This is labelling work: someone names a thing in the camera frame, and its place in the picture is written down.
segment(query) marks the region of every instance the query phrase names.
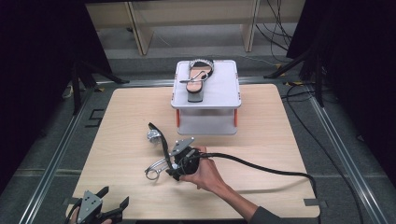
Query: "sandal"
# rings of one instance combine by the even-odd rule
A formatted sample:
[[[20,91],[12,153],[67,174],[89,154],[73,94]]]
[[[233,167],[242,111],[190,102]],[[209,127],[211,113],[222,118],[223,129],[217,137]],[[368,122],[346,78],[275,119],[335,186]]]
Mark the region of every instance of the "sandal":
[[[188,93],[199,93],[206,81],[213,74],[214,64],[212,60],[195,59],[190,61],[190,79],[180,80],[180,83],[187,83]]]

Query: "wooden table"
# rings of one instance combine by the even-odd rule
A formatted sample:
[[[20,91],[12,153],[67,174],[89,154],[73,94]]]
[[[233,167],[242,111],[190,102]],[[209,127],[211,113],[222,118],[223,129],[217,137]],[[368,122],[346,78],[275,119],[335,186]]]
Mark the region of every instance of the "wooden table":
[[[235,135],[194,136],[192,146],[207,146],[208,152],[234,155],[272,169],[303,172],[304,163],[276,86],[240,86]],[[212,193],[187,182],[177,182],[166,172],[157,181],[146,179],[145,169],[163,158],[162,146],[147,139],[152,122],[172,149],[177,133],[176,111],[170,102],[172,88],[115,90],[93,142],[74,197],[86,189],[97,192],[104,186],[102,211],[117,208],[127,196],[130,205],[125,219],[228,219],[241,218],[227,203]],[[273,175],[235,161],[213,159],[224,180],[244,197],[280,217],[317,217],[317,206],[305,206],[315,198],[307,179]]]

